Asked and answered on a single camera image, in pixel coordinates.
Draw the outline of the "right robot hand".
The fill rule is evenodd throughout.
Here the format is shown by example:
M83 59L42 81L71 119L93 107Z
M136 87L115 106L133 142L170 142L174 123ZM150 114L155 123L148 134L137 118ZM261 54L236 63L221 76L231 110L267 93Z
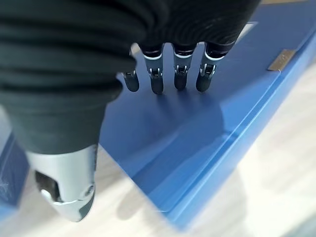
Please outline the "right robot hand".
M63 217L81 221L95 197L96 156L108 103L139 88L131 47L144 55L153 93L163 92L163 46L174 85L186 87L192 54L205 44L196 81L206 91L257 0L3 0L0 103L35 172L38 190Z

